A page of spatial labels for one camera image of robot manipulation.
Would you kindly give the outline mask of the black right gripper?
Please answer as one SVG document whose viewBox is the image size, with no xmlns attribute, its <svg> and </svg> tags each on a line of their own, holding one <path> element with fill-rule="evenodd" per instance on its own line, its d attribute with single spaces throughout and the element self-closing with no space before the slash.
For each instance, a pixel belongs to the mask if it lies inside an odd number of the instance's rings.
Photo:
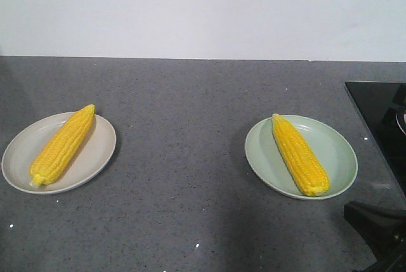
<svg viewBox="0 0 406 272">
<path fill-rule="evenodd" d="M 376 262 L 365 271 L 405 271 L 404 210 L 352 201 L 344 205 L 343 216 L 376 258 Z"/>
</svg>

